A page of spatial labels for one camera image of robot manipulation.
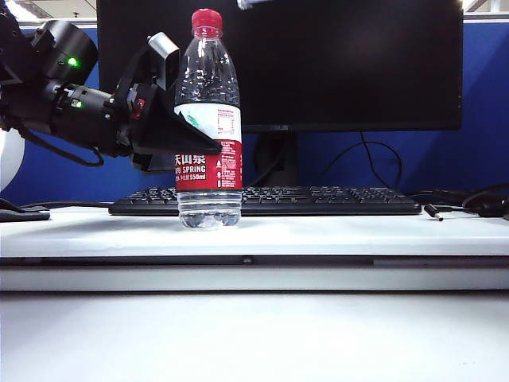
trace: blue partition wall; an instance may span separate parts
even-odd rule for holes
[[[95,29],[86,29],[97,41]],[[97,67],[87,85],[98,87]],[[464,26],[463,126],[459,131],[366,133],[402,156],[401,189],[475,189],[509,181],[509,23]],[[86,150],[57,139],[66,149],[93,159]],[[255,178],[251,155],[255,136],[245,134],[244,179]],[[337,162],[321,179],[317,175],[352,143],[358,133],[306,133],[299,138],[300,183],[303,185],[377,185],[362,147]],[[393,184],[397,161],[387,149],[373,147],[376,169]],[[145,175],[128,158],[105,158],[105,165],[87,168],[26,143],[20,171],[0,195],[15,204],[38,201],[113,201],[151,185],[173,185],[171,173]]]

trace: red label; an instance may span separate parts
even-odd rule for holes
[[[194,189],[242,189],[242,143],[217,140],[221,154],[175,155],[177,191]]]

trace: monitor stand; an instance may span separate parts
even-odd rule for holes
[[[276,160],[278,163],[274,169],[256,185],[298,185],[297,133],[277,131],[258,135],[253,156],[258,175],[265,173]]]

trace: plastic bottle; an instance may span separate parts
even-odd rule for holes
[[[221,36],[223,19],[209,9],[192,15],[194,38],[175,87],[175,113],[223,145],[217,155],[175,156],[179,217],[189,228],[234,225],[242,201],[239,85]]]

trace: white label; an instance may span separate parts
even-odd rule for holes
[[[175,114],[204,132],[212,139],[230,139],[242,142],[240,109],[221,103],[185,103],[175,106]]]

